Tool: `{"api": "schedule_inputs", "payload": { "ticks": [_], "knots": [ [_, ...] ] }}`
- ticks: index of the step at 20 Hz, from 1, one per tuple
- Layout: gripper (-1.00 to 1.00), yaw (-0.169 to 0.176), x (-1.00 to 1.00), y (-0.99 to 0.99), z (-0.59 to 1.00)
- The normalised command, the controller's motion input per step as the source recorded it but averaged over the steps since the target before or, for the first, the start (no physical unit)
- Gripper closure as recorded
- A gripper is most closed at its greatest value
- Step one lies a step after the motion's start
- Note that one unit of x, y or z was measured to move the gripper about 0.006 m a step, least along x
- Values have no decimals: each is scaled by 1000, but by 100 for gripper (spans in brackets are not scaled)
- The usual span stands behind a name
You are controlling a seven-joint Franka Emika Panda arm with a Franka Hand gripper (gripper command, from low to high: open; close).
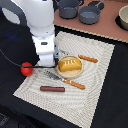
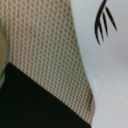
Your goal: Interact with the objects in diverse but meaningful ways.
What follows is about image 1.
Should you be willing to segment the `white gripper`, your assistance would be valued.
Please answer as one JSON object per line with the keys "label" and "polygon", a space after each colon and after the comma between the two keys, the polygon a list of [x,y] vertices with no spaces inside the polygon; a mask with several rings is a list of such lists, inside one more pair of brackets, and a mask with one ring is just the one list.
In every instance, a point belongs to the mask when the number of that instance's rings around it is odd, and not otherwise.
{"label": "white gripper", "polygon": [[32,37],[36,48],[36,54],[39,56],[38,64],[40,66],[52,67],[55,62],[54,58],[57,57],[59,52],[57,43],[55,42],[55,35],[52,34],[45,38]]}

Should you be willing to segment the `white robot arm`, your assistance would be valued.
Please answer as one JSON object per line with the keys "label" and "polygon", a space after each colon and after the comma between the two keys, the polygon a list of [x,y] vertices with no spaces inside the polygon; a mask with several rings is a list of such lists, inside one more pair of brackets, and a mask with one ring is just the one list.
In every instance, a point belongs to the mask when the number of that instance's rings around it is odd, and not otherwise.
{"label": "white robot arm", "polygon": [[28,26],[39,56],[39,65],[52,67],[54,62],[54,8],[52,0],[0,0],[7,20]]}

